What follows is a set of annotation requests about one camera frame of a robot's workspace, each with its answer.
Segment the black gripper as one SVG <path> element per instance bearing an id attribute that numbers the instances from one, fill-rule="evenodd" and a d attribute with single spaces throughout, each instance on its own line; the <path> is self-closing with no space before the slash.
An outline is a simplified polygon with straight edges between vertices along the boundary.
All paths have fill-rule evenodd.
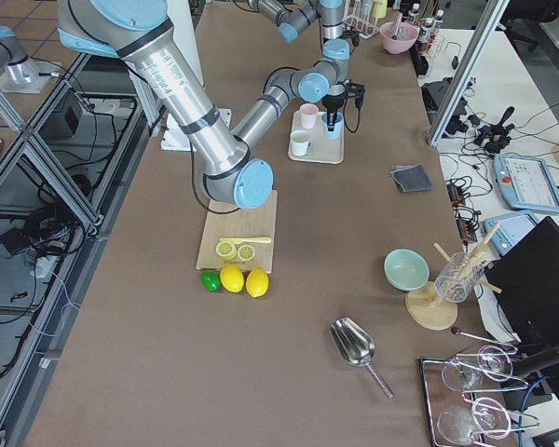
<path id="1" fill-rule="evenodd" d="M 353 47 L 358 47 L 360 45 L 361 37 L 358 30 L 350 25 L 345 25 L 342 33 L 342 38 L 344 40 L 349 40 Z"/>
<path id="2" fill-rule="evenodd" d="M 321 103 L 326 110 L 326 133 L 331 135 L 334 130 L 339 129 L 339 112 L 347 100 L 353 99 L 355 107 L 361 109 L 365 95 L 365 85 L 355 82 L 343 82 L 330 88 Z"/>

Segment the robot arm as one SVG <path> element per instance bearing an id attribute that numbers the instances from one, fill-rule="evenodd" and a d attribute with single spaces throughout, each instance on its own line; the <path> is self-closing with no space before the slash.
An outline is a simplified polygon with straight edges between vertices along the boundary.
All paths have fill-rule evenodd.
<path id="1" fill-rule="evenodd" d="M 246 4 L 251 12 L 262 14 L 273 22 L 281 37 L 289 44 L 315 22 L 320 26 L 323 44 L 336 39 L 350 40 L 353 47 L 360 44 L 359 32 L 344 22 L 347 1 L 300 1 L 295 9 L 289 9 L 282 1 L 276 0 L 252 0 Z"/>
<path id="2" fill-rule="evenodd" d="M 350 46 L 344 39 L 343 1 L 306 1 L 296 10 L 279 1 L 249 6 L 275 22 L 292 43 L 314 21 L 323 29 L 322 58 L 307 70 L 276 74 L 250 112 L 233 129 L 173 41 L 174 24 L 164 1 L 60 1 L 61 43 L 78 52 L 120 59 L 135 66 L 203 157 L 201 183 L 211 199 L 255 209 L 268 199 L 274 182 L 269 164 L 252 157 L 252 148 L 300 98 L 321 102 L 334 129 L 346 97 Z"/>

